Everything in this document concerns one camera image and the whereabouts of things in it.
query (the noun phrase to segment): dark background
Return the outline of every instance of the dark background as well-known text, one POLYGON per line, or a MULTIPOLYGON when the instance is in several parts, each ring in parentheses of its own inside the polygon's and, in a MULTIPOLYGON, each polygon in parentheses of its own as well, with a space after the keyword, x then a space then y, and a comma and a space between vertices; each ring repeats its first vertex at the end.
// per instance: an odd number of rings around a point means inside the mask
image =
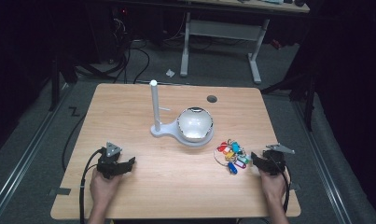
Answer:
MULTIPOLYGON (((327 120, 376 209, 376 0, 307 4, 316 20, 275 18, 265 43, 301 44, 285 79, 316 73, 315 90, 327 120)), ((128 28, 159 45, 167 37, 162 31, 174 34, 182 20, 182 12, 127 9, 128 28)), ((58 50, 86 63, 115 58, 110 14, 95 4, 0 1, 0 147, 49 80, 58 50)))

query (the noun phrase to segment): colorful key tags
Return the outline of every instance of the colorful key tags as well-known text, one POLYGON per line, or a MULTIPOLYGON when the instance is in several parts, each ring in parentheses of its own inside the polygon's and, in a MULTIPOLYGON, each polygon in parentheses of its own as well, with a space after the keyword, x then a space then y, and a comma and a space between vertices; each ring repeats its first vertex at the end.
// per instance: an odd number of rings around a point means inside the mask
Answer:
POLYGON ((240 168, 243 168, 243 169, 245 169, 245 167, 246 167, 246 164, 243 163, 242 161, 239 161, 239 160, 235 161, 234 164, 236 166, 240 167, 240 168))
POLYGON ((231 163, 231 161, 228 162, 228 167, 229 167, 231 174, 237 175, 238 171, 237 171, 236 167, 233 165, 233 163, 231 163))
POLYGON ((237 175, 238 173, 236 166, 244 169, 246 168, 246 164, 249 163, 249 159, 246 158, 244 149, 231 139, 229 139, 228 142, 222 142, 214 150, 214 158, 219 164, 227 166, 230 173, 233 175, 237 175), (216 152, 220 152, 219 155, 223 154, 224 160, 221 160, 220 156, 216 156, 216 152))

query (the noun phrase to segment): wooden table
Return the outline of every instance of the wooden table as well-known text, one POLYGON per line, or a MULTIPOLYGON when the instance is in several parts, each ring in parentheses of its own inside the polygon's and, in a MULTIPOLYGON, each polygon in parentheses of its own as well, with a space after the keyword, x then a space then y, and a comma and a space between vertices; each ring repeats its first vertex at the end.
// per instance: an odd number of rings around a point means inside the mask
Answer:
MULTIPOLYGON (((185 147, 172 137, 156 138, 149 85, 100 84, 77 139, 61 188, 51 210, 56 219, 78 219, 79 184, 91 154, 110 141, 122 147, 119 162, 136 157, 131 173, 123 176, 110 206, 109 218, 266 217, 268 211, 255 166, 238 168, 237 175, 214 159, 214 149, 233 139, 248 153, 261 154, 276 144, 260 91, 253 88, 159 86, 162 123, 172 122, 184 109, 199 106, 214 119, 214 137, 203 147, 185 147), (208 95, 217 98, 207 101, 208 95)), ((86 176, 85 216, 92 207, 86 176)), ((295 192, 287 215, 298 216, 295 192)))

